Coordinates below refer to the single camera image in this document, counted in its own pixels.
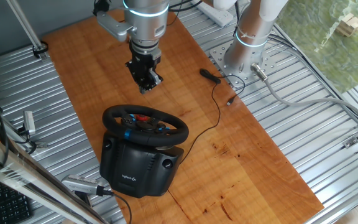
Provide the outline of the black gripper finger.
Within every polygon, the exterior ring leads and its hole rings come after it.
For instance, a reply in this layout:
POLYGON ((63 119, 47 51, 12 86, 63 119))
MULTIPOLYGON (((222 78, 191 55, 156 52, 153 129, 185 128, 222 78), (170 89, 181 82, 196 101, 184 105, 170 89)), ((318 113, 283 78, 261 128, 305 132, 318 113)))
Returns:
POLYGON ((141 93, 145 93, 146 89, 144 88, 144 86, 145 86, 145 68, 144 68, 144 66, 139 62, 133 62, 130 60, 126 63, 126 67, 129 69, 135 83, 138 85, 139 91, 141 93))
POLYGON ((142 93, 146 93, 147 91, 152 90, 162 81, 163 78, 159 76, 154 70, 149 70, 142 81, 142 93))

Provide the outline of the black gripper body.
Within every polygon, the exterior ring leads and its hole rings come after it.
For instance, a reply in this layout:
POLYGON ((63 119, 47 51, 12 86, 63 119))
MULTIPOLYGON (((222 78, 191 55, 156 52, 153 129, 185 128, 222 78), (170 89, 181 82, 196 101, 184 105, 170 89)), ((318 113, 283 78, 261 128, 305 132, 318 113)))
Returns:
POLYGON ((136 51, 132 53, 132 61, 141 63, 145 68, 145 76, 149 70, 156 70, 161 61, 161 51, 153 50, 147 54, 140 54, 136 51))

